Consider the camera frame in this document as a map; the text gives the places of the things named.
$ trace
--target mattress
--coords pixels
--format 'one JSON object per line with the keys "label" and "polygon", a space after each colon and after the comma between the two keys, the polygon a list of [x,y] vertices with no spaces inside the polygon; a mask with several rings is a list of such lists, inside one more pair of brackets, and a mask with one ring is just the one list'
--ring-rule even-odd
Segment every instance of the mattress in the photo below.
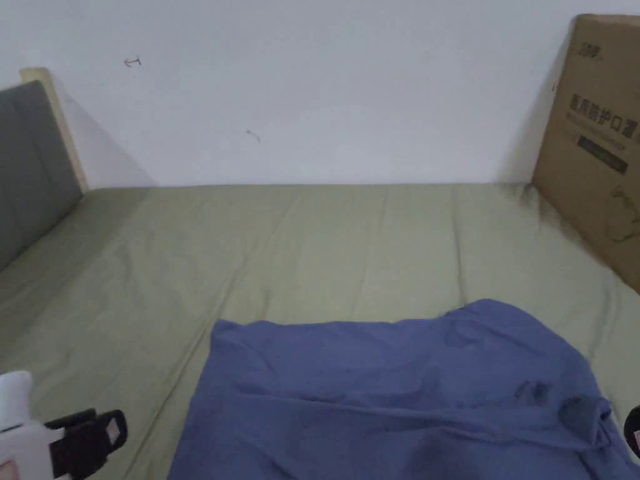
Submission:
{"label": "mattress", "polygon": [[640,297],[527,186],[112,189],[0,273],[0,371],[35,375],[42,420],[119,408],[96,479],[165,477],[219,318],[435,317],[481,298],[536,316],[640,403]]}

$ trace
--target black object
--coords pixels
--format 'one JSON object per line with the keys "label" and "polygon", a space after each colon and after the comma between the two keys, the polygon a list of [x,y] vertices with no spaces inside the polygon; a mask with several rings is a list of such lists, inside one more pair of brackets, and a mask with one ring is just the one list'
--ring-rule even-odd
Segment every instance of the black object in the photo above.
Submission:
{"label": "black object", "polygon": [[127,441],[127,421],[120,410],[97,415],[85,410],[45,424],[65,429],[65,436],[49,446],[53,476],[68,474],[84,480],[107,463],[107,457]]}
{"label": "black object", "polygon": [[625,440],[636,456],[640,458],[640,406],[631,410],[625,421]]}

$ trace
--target blue cloth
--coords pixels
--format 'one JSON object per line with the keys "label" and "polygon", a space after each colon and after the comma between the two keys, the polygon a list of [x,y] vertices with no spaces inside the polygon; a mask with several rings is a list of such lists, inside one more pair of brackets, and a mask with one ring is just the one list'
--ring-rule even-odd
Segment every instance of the blue cloth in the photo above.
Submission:
{"label": "blue cloth", "polygon": [[640,478],[589,364],[481,300],[433,320],[219,321],[169,478]]}

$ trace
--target cardboard box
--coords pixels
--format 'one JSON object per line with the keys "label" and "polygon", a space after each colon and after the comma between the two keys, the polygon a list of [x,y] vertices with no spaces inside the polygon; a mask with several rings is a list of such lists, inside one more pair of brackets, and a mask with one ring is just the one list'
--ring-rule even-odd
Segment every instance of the cardboard box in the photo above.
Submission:
{"label": "cardboard box", "polygon": [[533,183],[640,292],[640,17],[581,15]]}

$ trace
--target white wall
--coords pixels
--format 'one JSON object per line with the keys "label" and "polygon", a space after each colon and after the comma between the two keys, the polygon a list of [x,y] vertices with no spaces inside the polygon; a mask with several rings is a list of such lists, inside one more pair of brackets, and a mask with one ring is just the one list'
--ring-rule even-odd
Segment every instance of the white wall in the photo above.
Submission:
{"label": "white wall", "polygon": [[640,3],[3,0],[0,84],[52,70],[95,188],[525,181],[583,12]]}

